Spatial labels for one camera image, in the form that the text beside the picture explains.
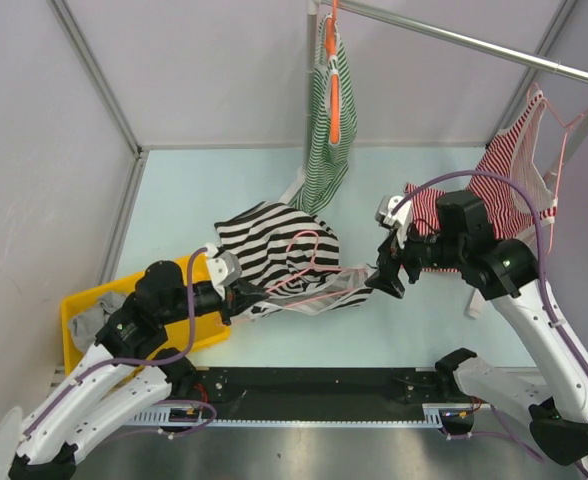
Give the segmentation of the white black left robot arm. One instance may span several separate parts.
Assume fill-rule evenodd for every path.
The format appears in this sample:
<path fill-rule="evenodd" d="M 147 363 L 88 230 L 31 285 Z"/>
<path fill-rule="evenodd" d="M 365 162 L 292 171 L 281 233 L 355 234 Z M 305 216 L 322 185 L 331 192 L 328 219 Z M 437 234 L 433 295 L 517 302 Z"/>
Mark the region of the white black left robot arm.
<path fill-rule="evenodd" d="M 69 479 L 88 453 L 139 412 L 188 397 L 196 369 L 187 355 L 196 320 L 223 324 L 268 299 L 243 279 L 228 252 L 207 259 L 209 277 L 173 261 L 150 265 L 123 305 L 99 329 L 87 352 L 24 421 L 9 465 L 11 479 Z"/>

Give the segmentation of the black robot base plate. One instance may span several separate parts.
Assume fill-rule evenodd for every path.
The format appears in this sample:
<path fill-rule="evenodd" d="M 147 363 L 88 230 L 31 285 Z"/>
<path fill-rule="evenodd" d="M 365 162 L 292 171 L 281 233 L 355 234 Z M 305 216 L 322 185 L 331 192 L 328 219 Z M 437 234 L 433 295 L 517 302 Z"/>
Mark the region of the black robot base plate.
<path fill-rule="evenodd" d="M 415 368 L 211 367 L 196 370 L 172 388 L 168 404 L 188 405 L 196 414 L 218 405 L 352 405 L 358 400 L 393 404 L 463 404 L 474 411 L 475 397 L 462 394 L 435 371 Z"/>

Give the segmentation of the orange plastic hanger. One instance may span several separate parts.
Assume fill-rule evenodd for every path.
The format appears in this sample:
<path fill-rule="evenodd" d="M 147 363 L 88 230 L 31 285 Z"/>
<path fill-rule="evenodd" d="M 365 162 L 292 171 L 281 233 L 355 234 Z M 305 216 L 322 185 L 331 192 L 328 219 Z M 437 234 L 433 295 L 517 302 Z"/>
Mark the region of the orange plastic hanger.
<path fill-rule="evenodd" d="M 337 145 L 340 141 L 340 73 L 336 64 L 338 63 L 337 55 L 337 33 L 336 18 L 338 11 L 338 0 L 331 1 L 331 12 L 325 25 L 325 51 L 329 69 L 329 142 Z"/>

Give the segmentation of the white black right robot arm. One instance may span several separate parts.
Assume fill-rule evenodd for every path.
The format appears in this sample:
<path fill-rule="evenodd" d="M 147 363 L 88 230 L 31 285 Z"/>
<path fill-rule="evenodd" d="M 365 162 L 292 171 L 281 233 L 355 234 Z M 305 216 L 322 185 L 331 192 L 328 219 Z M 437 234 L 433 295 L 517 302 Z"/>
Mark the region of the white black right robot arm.
<path fill-rule="evenodd" d="M 437 361 L 435 388 L 447 401 L 485 400 L 529 429 L 543 453 L 568 466 L 588 456 L 588 354 L 560 316 L 532 250 L 498 240 L 483 200 L 467 190 L 435 202 L 439 227 L 419 232 L 413 203 L 386 196 L 375 218 L 389 234 L 378 248 L 368 287 L 401 298 L 425 269 L 455 269 L 511 325 L 544 382 L 535 385 L 460 348 Z"/>

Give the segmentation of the metal clothes rail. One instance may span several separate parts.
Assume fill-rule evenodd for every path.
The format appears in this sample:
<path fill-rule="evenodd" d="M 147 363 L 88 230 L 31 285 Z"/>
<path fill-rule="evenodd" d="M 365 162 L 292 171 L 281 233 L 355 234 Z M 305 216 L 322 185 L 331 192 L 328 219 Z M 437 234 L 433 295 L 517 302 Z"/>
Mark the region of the metal clothes rail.
<path fill-rule="evenodd" d="M 340 10 L 367 19 L 445 41 L 501 60 L 533 68 L 537 71 L 551 73 L 588 84 L 588 71 L 562 64 L 560 61 L 550 60 L 538 54 L 495 44 L 358 1 L 339 1 L 337 7 Z"/>

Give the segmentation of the grey cloth garment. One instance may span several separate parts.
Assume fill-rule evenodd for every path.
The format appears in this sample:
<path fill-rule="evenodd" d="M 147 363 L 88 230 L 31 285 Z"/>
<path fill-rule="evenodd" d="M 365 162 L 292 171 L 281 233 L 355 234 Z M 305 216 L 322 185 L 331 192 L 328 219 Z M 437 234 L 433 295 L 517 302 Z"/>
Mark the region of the grey cloth garment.
<path fill-rule="evenodd" d="M 125 299 L 126 296 L 122 293 L 108 291 L 67 322 L 72 343 L 78 351 L 85 353 L 89 349 L 99 330 L 123 306 Z"/>

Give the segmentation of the yellow plastic bin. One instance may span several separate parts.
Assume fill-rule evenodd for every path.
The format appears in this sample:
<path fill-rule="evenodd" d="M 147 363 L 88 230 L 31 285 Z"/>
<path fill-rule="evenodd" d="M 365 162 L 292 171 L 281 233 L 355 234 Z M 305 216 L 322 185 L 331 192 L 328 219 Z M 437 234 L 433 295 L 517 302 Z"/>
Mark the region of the yellow plastic bin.
<path fill-rule="evenodd" d="M 60 317 L 62 327 L 62 345 L 65 373 L 69 375 L 79 364 L 84 353 L 78 351 L 72 343 L 67 322 L 95 303 L 99 296 L 114 291 L 128 295 L 134 291 L 135 284 L 144 275 L 144 271 L 121 277 L 117 280 L 90 288 L 85 291 L 65 297 L 61 301 Z M 177 348 L 183 350 L 187 346 L 189 321 L 183 320 L 167 327 L 168 341 L 162 348 Z M 195 342 L 191 352 L 203 350 L 217 343 L 227 340 L 230 328 L 221 323 L 217 314 L 208 314 L 196 318 Z"/>

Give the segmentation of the pink hanger under red top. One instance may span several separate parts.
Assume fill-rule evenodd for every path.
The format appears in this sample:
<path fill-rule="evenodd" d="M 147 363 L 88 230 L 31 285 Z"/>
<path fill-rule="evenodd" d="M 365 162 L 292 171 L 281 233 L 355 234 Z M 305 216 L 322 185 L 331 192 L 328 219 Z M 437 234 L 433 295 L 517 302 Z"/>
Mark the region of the pink hanger under red top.
<path fill-rule="evenodd" d="M 566 151 L 568 149 L 568 142 L 570 135 L 577 129 L 588 117 L 588 108 L 578 114 L 574 119 L 564 122 L 562 116 L 555 109 L 553 104 L 547 99 L 544 99 L 544 105 L 547 110 L 553 115 L 555 121 L 559 124 L 563 131 L 563 136 L 560 144 L 560 151 L 557 159 L 552 163 L 550 168 L 542 176 L 546 186 L 553 192 L 553 207 L 555 213 L 558 213 L 560 183 L 562 178 L 563 166 L 565 165 Z"/>

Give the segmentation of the red white striped tank top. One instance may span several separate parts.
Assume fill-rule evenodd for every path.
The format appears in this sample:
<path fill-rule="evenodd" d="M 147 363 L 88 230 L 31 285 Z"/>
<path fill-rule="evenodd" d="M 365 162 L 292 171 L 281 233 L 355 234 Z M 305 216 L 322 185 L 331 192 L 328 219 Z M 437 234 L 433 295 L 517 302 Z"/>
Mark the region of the red white striped tank top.
<path fill-rule="evenodd" d="M 523 189 L 544 227 L 554 224 L 557 213 L 557 200 L 534 164 L 540 123 L 546 110 L 544 93 L 537 90 L 530 94 L 517 119 L 496 133 L 476 166 L 478 171 L 508 178 Z M 473 176 L 467 189 L 483 199 L 497 239 L 515 238 L 530 246 L 535 243 L 534 216 L 511 186 L 494 178 Z"/>

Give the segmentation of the green white striped tank top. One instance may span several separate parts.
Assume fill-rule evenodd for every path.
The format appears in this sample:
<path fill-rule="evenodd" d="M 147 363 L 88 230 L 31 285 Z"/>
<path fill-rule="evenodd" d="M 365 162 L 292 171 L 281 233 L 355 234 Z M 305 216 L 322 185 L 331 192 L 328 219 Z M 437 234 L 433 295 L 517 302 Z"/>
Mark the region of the green white striped tank top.
<path fill-rule="evenodd" d="M 336 53 L 325 47 L 331 14 L 321 20 L 317 30 L 315 63 L 312 77 L 311 141 L 305 177 L 294 188 L 289 205 L 315 215 L 325 209 L 340 188 L 349 170 L 350 149 L 355 140 L 358 120 L 352 79 L 342 37 L 334 31 Z M 331 81 L 338 81 L 339 136 L 331 139 Z"/>

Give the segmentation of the pink wire hanger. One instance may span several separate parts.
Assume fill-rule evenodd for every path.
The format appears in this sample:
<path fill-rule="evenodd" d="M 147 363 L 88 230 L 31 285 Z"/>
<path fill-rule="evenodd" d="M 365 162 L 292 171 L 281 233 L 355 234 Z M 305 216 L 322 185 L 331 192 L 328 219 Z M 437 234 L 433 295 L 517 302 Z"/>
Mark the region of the pink wire hanger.
<path fill-rule="evenodd" d="M 263 288 L 269 298 L 240 314 L 255 321 L 281 312 L 317 316 L 368 299 L 365 280 L 373 272 L 367 264 L 340 264 L 337 237 L 320 228 L 278 229 L 228 243 L 225 248 L 240 261 L 243 278 Z"/>

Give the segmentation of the black white striped tank top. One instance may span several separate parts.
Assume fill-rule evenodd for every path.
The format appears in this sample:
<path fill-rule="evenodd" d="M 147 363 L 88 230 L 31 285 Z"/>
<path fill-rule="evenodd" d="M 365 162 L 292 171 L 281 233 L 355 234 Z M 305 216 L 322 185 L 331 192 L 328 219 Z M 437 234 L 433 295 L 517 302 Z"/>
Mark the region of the black white striped tank top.
<path fill-rule="evenodd" d="M 341 266 L 338 236 L 317 216 L 265 201 L 214 228 L 239 260 L 242 278 L 268 294 L 243 319 L 286 311 L 317 316 L 358 307 L 373 293 L 365 285 L 373 268 Z"/>

